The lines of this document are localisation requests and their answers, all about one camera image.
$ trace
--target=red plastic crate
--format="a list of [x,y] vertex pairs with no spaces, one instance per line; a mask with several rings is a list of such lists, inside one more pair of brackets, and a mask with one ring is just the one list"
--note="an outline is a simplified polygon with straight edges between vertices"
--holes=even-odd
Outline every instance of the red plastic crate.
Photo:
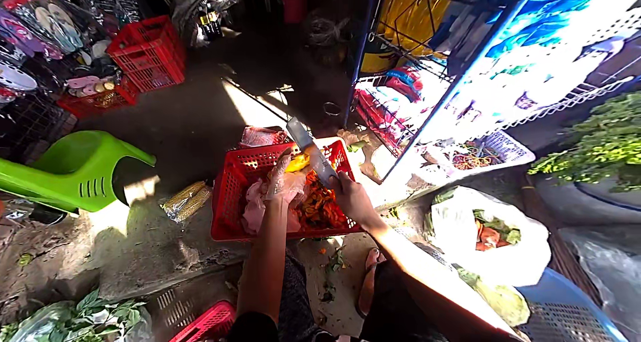
[[205,339],[218,341],[219,338],[227,336],[235,318],[234,306],[227,301],[219,301],[169,342],[196,342]]
[[121,83],[112,91],[105,91],[92,96],[74,97],[65,94],[58,100],[58,106],[68,110],[78,118],[96,116],[107,110],[135,105],[138,96],[138,87],[128,78],[123,76]]
[[125,25],[107,53],[140,92],[185,81],[185,47],[167,15]]
[[[249,241],[256,236],[243,229],[240,218],[245,211],[245,192],[259,178],[265,178],[276,165],[280,154],[291,147],[294,153],[300,149],[296,143],[275,144],[227,152],[222,172],[216,178],[212,196],[212,238],[213,240]],[[343,171],[354,180],[342,141],[335,141],[321,148],[325,157],[337,163],[336,170]],[[348,228],[327,228],[287,233],[287,238],[320,238],[362,231],[360,226],[348,219]]]

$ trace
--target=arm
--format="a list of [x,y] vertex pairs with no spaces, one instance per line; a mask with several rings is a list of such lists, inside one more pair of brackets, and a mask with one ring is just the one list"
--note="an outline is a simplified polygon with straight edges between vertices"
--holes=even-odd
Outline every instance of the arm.
[[513,335],[501,317],[450,272],[383,222],[362,185],[347,174],[334,180],[337,202],[385,251],[385,256],[404,272],[408,292],[426,317],[450,341],[509,341]]
[[283,152],[271,176],[265,214],[238,283],[238,310],[267,314],[278,323],[283,290],[284,249],[287,235],[287,208],[297,194],[284,185],[284,170],[291,161],[291,149]]

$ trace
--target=green plastic chair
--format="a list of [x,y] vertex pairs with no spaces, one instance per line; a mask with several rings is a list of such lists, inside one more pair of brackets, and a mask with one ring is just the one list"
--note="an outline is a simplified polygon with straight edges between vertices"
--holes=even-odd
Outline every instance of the green plastic chair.
[[116,200],[112,176],[124,157],[156,164],[156,157],[107,132],[72,133],[30,166],[0,159],[0,190],[68,213],[97,212]]

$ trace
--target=hand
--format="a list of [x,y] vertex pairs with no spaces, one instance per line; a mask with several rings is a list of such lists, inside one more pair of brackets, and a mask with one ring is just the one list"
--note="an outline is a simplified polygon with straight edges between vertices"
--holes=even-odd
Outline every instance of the hand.
[[305,186],[305,175],[300,177],[299,173],[285,173],[285,169],[292,161],[292,148],[287,148],[278,157],[276,166],[269,172],[269,188],[267,190],[267,200],[281,199],[285,205],[288,205],[296,194],[302,192]]
[[336,202],[343,213],[354,219],[363,229],[368,230],[372,224],[381,221],[361,183],[351,180],[345,172],[339,172],[339,179],[331,177],[330,183],[336,195]]

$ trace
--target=knife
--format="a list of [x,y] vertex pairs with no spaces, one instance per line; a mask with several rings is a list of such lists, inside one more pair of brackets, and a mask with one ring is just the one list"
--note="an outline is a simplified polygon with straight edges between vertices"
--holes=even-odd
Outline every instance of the knife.
[[292,135],[293,141],[296,142],[298,148],[305,154],[309,155],[309,164],[311,168],[318,174],[320,182],[328,189],[330,187],[330,177],[339,177],[332,165],[323,155],[323,152],[316,146],[309,133],[303,128],[297,117],[293,117],[287,122],[287,130]]

